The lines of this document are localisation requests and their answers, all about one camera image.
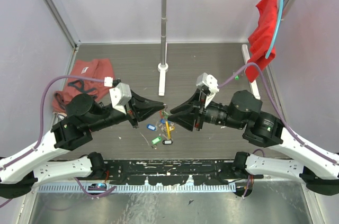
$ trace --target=yellow stick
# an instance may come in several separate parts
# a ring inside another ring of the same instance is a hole
[[[171,139],[170,127],[168,126],[168,121],[167,121],[167,120],[166,120],[166,129],[167,129],[167,136],[168,136],[168,139]]]

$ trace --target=white wall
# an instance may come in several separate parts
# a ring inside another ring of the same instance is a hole
[[[65,73],[72,48],[43,0],[0,4],[0,156],[7,157],[37,140],[42,91],[48,81]],[[55,84],[52,91],[59,88],[60,83]],[[45,131],[51,124],[50,101],[51,92]],[[14,223],[21,202],[16,199],[0,209],[0,222]]]
[[[310,141],[339,153],[339,0],[298,0],[282,22],[272,63],[284,112]],[[339,195],[322,196],[338,223]]]
[[[168,0],[168,41],[246,41],[259,0]],[[160,0],[62,0],[82,43],[160,42]]]

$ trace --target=green object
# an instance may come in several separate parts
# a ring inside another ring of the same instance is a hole
[[[161,142],[161,137],[156,137],[155,139],[152,140],[152,145],[156,145],[157,143]]]

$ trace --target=red towel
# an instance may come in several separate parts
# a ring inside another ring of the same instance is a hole
[[[251,45],[249,48],[252,57],[248,62],[255,62],[263,70],[275,57],[275,47],[273,47],[268,59],[265,58],[275,30],[276,21],[278,19],[278,0],[261,0],[257,4],[259,10],[258,27],[249,36],[248,41]],[[259,73],[256,68],[248,67],[245,74],[250,82],[253,82]]]
[[[76,60],[71,75],[104,79],[113,77],[113,68],[109,59],[94,59],[92,61]],[[54,111],[64,112],[65,105],[68,104],[76,95],[87,93],[96,101],[102,99],[109,92],[109,87],[103,83],[88,80],[67,79],[67,83],[62,91],[54,92],[52,106]]]

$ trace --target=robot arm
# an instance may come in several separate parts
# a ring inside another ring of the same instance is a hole
[[[244,129],[243,138],[249,143],[293,159],[270,159],[238,152],[233,164],[235,172],[243,173],[244,177],[261,174],[289,178],[306,183],[310,190],[324,195],[339,193],[339,155],[299,135],[303,144],[298,142],[280,119],[261,111],[262,101],[246,90],[236,92],[229,105],[222,105],[211,100],[217,92],[217,81],[212,75],[199,76],[197,87],[188,101],[171,110],[170,121],[190,131],[202,129],[204,122]]]
[[[124,121],[137,128],[138,122],[164,108],[162,102],[137,95],[120,80],[113,85],[116,87],[110,89],[111,104],[102,106],[91,96],[79,94],[66,105],[67,117],[43,136],[37,148],[34,148],[35,142],[13,156],[0,159],[0,196],[16,198],[28,193],[32,187],[72,177],[101,177],[106,169],[98,153],[62,163],[47,161],[88,143],[94,131]],[[20,156],[24,157],[6,166]]]

